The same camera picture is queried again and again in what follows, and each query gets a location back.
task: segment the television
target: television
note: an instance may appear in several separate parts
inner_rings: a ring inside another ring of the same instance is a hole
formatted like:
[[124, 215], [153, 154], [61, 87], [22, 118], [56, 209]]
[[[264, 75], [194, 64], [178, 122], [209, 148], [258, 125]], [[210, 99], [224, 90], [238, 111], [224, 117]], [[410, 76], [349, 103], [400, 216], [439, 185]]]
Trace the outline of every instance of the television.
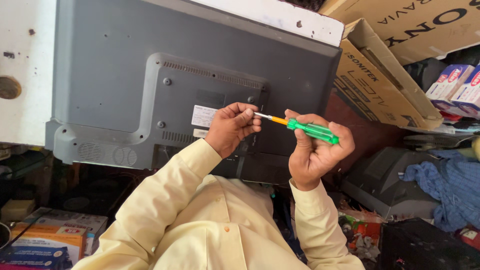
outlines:
[[[64, 163], [160, 168], [234, 102], [325, 111], [341, 49], [188, 0], [58, 0], [46, 149]], [[213, 171], [287, 181], [296, 139], [263, 121]]]

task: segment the blue checkered fabric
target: blue checkered fabric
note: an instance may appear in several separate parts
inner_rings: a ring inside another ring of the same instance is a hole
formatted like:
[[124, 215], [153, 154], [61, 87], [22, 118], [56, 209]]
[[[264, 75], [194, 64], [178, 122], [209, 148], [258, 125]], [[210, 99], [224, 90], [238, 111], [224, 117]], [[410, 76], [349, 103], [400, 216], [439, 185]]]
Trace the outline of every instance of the blue checkered fabric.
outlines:
[[456, 150], [432, 150], [443, 158], [440, 166], [431, 162], [410, 165], [404, 181], [417, 181], [423, 191], [442, 202], [433, 212], [435, 226], [453, 232], [468, 223], [480, 228], [480, 163]]

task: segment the man's left hand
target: man's left hand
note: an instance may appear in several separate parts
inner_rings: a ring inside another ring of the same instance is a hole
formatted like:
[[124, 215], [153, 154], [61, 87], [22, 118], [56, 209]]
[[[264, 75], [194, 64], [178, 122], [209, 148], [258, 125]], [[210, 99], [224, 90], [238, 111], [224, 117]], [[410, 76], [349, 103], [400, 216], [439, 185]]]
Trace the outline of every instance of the man's left hand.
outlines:
[[253, 112], [258, 107], [233, 103], [219, 109], [213, 117], [205, 141], [224, 159], [230, 156], [246, 136], [262, 130], [262, 121]]

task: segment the screwdriver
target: screwdriver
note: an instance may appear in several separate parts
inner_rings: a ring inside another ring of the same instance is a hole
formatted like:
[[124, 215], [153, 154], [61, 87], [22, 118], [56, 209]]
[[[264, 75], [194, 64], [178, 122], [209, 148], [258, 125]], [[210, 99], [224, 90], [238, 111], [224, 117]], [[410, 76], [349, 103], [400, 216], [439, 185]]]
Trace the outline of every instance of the screwdriver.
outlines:
[[320, 125], [315, 125], [315, 124], [303, 124], [299, 123], [295, 118], [290, 118], [288, 120], [278, 118], [275, 116], [271, 115], [266, 115], [263, 113], [259, 112], [254, 112], [255, 115], [258, 115], [263, 118], [267, 118], [269, 120], [272, 120], [274, 122], [284, 124], [287, 126], [288, 129], [290, 130], [296, 130], [297, 128], [302, 129], [306, 135], [317, 138], [320, 140], [323, 140], [325, 142], [329, 142], [331, 144], [337, 144], [338, 143], [338, 137], [333, 135], [333, 133], [330, 131], [330, 129], [320, 126]]

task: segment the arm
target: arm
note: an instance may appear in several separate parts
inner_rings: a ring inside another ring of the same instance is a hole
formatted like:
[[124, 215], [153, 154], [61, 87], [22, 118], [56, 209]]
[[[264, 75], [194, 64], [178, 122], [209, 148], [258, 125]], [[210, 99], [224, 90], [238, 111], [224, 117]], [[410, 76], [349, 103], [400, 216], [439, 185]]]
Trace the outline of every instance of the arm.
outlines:
[[247, 135], [260, 131], [252, 119], [256, 106], [235, 103], [215, 114], [205, 140], [191, 144], [155, 175], [147, 177], [117, 212], [116, 221], [100, 236], [94, 255], [74, 269], [147, 269], [165, 228], [188, 205], [203, 178], [228, 157]]
[[348, 252], [347, 239], [338, 225], [337, 209], [320, 181], [321, 176], [355, 149], [350, 130], [314, 114], [299, 115], [287, 110], [285, 115], [300, 123], [328, 126], [339, 137], [339, 144], [331, 145], [295, 130], [297, 147], [288, 163], [293, 177], [290, 186], [295, 198], [297, 235], [308, 266], [313, 270], [364, 269], [361, 261]]

